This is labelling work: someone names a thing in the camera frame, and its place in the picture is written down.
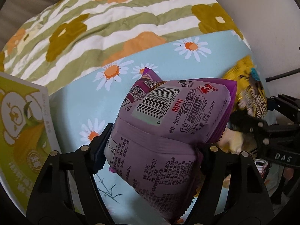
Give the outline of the right hand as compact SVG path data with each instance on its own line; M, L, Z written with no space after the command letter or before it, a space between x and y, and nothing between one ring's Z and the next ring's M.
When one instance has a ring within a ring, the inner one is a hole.
M297 180L299 179L299 168L294 169L290 167L285 167L283 176L287 180L291 180L291 179Z

